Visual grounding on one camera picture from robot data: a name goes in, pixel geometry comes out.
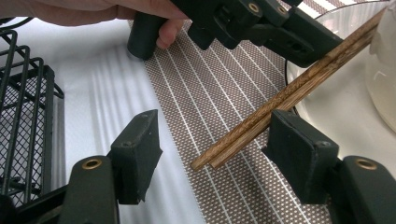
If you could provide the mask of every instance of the black clamp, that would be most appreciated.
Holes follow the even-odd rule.
[[[107,156],[73,166],[68,185],[15,208],[0,195],[0,223],[119,223],[118,204],[145,200],[161,157],[158,112],[135,116]]]
[[[342,41],[297,8],[301,1],[284,1],[290,5],[290,10],[286,10],[276,0],[172,2],[192,20],[188,34],[201,49],[207,49],[215,38],[227,49],[234,49],[242,40],[249,40],[301,67],[307,67]],[[158,38],[158,28],[164,22],[163,19],[154,18],[158,17],[136,15],[136,28],[133,27],[128,42],[128,50],[144,60],[151,57]],[[148,42],[154,47],[142,49]]]
[[[334,141],[297,115],[273,112],[263,152],[301,203],[329,205],[332,223],[396,223],[396,180],[389,171],[359,156],[339,160]]]

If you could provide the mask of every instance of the wire basket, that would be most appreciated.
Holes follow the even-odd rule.
[[[51,191],[53,99],[64,94],[15,31],[0,37],[0,194],[20,206]]]

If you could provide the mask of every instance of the placemat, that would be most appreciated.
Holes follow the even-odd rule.
[[[305,0],[300,8],[315,18],[357,2]],[[156,50],[145,65],[205,221],[331,223],[326,206],[300,204],[262,154],[267,131],[218,170],[190,168],[194,158],[285,86],[285,60],[271,50],[248,41],[233,50],[216,41],[200,50],[187,36],[190,24],[171,48]]]

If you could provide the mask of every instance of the white table surface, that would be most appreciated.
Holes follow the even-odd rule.
[[[16,31],[18,45],[29,46],[31,57],[44,59],[65,94],[56,105],[55,128],[64,128],[57,131],[54,187],[67,183],[77,161],[106,155],[135,115],[159,109],[163,154],[146,201],[121,206],[120,221],[204,223],[145,66],[128,56],[127,21],[61,27],[34,19]]]

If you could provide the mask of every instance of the white object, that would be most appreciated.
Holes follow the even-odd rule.
[[[366,85],[373,103],[396,132],[396,1],[385,11],[366,58]]]
[[[389,2],[342,7],[318,21],[342,38],[347,37]],[[365,84],[368,48],[341,67],[297,106],[299,115],[340,146],[340,159],[356,155],[385,165],[396,177],[396,133],[379,117]],[[305,69],[287,63],[292,82]]]

